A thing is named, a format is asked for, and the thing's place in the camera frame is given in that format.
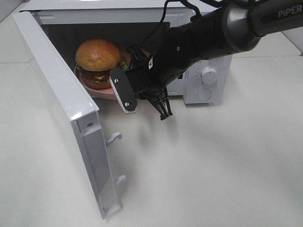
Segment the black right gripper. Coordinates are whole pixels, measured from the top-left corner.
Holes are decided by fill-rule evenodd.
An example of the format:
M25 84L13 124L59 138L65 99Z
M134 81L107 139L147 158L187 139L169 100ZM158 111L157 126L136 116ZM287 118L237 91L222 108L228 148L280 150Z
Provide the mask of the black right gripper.
M173 115L166 86L201 60L194 45L193 25L188 23L168 29L160 48L140 67L127 73L119 67L110 70L112 90L125 114L136 112L136 94L150 96L148 101L160 113L161 120Z

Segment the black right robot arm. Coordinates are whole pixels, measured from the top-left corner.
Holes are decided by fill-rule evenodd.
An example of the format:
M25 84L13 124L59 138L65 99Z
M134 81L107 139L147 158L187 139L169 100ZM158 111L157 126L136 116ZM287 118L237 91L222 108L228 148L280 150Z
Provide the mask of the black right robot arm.
M139 97L148 100L162 120L171 117L167 85L194 63L250 51L268 34L303 25L300 0L209 0L215 10L205 15L186 0L182 4L195 11L189 23L169 28L160 49L136 67L110 71L124 113L135 112Z

